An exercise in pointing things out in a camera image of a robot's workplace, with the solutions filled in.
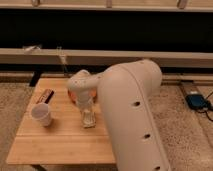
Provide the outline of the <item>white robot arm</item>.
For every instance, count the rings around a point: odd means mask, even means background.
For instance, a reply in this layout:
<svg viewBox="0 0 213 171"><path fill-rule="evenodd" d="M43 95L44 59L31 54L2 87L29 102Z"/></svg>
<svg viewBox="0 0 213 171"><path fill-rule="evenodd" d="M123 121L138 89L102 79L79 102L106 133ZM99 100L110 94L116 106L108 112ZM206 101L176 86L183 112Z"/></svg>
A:
<svg viewBox="0 0 213 171"><path fill-rule="evenodd" d="M171 171L148 101L161 82L160 67L151 60L117 64L95 75L81 70L68 79L80 110L91 106L90 91L97 91L118 171Z"/></svg>

